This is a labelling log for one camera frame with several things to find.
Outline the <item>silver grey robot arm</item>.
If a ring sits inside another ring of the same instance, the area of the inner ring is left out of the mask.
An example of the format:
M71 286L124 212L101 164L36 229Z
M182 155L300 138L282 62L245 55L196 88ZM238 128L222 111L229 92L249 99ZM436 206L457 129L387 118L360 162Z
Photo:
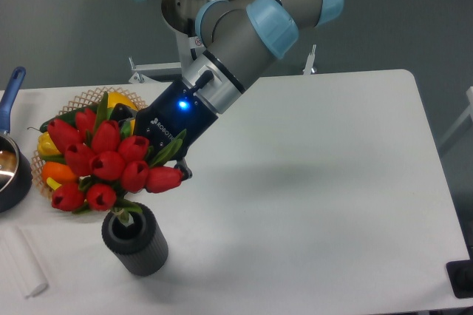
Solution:
M299 32L337 18L344 0L162 0L184 36L179 77L137 114L135 133L190 178L190 145L296 43Z

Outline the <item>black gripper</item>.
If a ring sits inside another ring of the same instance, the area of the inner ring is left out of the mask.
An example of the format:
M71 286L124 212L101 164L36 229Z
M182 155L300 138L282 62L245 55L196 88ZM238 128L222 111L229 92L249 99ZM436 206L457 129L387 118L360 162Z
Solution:
M149 140L156 152L171 143L183 130L186 136L180 151L174 156L175 169L182 172L181 181L193 177L186 159L188 148L216 120L212 112L182 81L175 81L152 104L137 111L125 104L108 108L108 119L121 122L135 118L134 134Z

